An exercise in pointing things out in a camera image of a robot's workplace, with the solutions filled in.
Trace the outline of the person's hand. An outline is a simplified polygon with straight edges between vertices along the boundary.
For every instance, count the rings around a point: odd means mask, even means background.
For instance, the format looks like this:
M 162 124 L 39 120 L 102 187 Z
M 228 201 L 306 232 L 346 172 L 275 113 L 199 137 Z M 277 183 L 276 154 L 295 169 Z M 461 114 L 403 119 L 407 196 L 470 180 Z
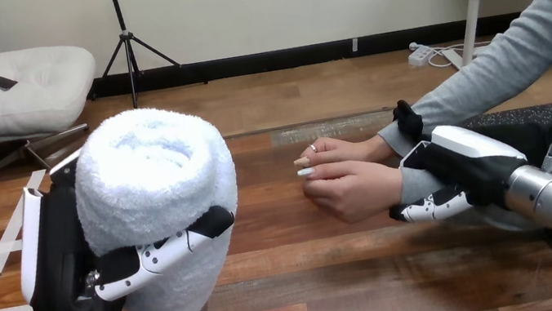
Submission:
M 343 161 L 305 167 L 304 195 L 321 210 L 358 223 L 402 202 L 403 177 L 397 168 L 374 162 Z
M 392 158 L 395 151 L 381 136 L 375 135 L 361 142 L 350 142 L 333 138 L 318 138 L 294 160 L 296 167 L 315 167 L 316 165 L 343 161 L 382 162 Z

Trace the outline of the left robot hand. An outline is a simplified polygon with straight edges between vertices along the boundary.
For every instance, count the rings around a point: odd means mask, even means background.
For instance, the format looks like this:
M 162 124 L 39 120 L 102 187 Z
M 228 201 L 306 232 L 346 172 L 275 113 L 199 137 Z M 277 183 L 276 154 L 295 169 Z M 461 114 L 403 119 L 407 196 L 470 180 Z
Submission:
M 223 269 L 237 183 L 218 134 L 82 147 L 24 191 L 21 287 L 33 311 L 200 311 Z

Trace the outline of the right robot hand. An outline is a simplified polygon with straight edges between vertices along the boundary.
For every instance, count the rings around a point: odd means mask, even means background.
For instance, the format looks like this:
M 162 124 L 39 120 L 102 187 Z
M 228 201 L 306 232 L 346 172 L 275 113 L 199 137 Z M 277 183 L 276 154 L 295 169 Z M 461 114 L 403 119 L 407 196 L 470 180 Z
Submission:
M 413 203 L 391 207 L 393 220 L 443 220 L 470 207 L 506 208 L 505 193 L 512 173 L 528 164 L 516 148 L 458 126 L 439 126 L 423 133 L 423 120 L 410 104 L 400 100 L 394 109 L 399 131 L 416 145 L 403 157 L 400 168 L 428 171 L 447 185 Z

